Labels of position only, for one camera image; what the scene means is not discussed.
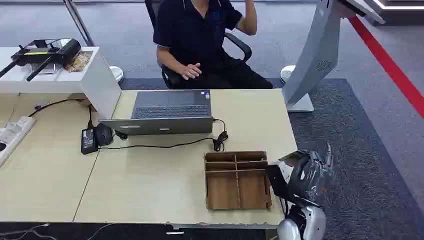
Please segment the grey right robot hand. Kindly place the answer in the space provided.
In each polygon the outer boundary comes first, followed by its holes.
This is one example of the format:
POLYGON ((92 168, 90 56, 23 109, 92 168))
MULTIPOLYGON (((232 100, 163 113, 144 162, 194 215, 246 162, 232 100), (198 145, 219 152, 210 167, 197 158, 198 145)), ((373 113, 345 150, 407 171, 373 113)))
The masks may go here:
POLYGON ((326 155, 313 150, 296 150, 283 158, 292 167, 288 180, 290 192, 310 202, 316 202, 327 191, 333 177, 332 147, 327 145, 326 155))

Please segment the person's right hand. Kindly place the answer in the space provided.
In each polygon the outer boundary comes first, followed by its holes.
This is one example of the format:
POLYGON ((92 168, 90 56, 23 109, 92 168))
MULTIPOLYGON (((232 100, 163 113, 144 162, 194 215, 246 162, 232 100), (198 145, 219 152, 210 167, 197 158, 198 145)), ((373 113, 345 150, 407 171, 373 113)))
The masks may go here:
POLYGON ((181 70, 179 71, 179 74, 185 80, 195 79, 202 74, 202 71, 200 70, 200 66, 201 66, 200 63, 183 65, 181 70))

